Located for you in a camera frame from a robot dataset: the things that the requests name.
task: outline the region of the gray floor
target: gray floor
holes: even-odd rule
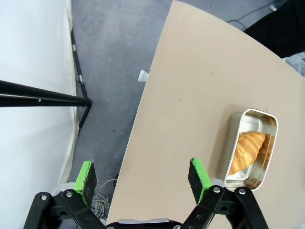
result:
[[[137,78],[149,71],[172,0],[73,0],[72,14],[78,55],[91,112],[74,154],[69,181],[84,160],[94,160],[101,183],[114,178],[123,160],[144,84]],[[184,0],[225,21],[271,0]],[[241,20],[250,26],[268,14],[264,8]],[[241,29],[236,22],[232,25]],[[114,187],[101,190],[112,196]]]

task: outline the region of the table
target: table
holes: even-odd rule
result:
[[[170,218],[195,207],[191,157],[216,177],[229,117],[246,108],[278,119],[263,185],[254,192],[270,228],[296,228],[305,212],[305,80],[226,22],[174,1],[126,149],[108,223]],[[215,216],[209,228],[230,228]]]

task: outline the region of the black pants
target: black pants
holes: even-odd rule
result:
[[[281,58],[305,51],[305,0],[288,0],[244,31]]]

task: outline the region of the white curtain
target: white curtain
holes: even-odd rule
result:
[[[0,0],[0,11],[0,80],[76,95],[71,1]],[[0,108],[0,228],[23,228],[34,195],[67,180],[77,131],[75,107]]]

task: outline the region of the stainless steel container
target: stainless steel container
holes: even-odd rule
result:
[[[246,186],[254,191],[262,185],[270,164],[277,129],[276,117],[263,111],[247,109],[231,116],[217,174],[217,178],[224,181],[227,189],[234,190]],[[229,176],[238,137],[246,132],[264,132],[266,139],[255,162],[248,168]]]

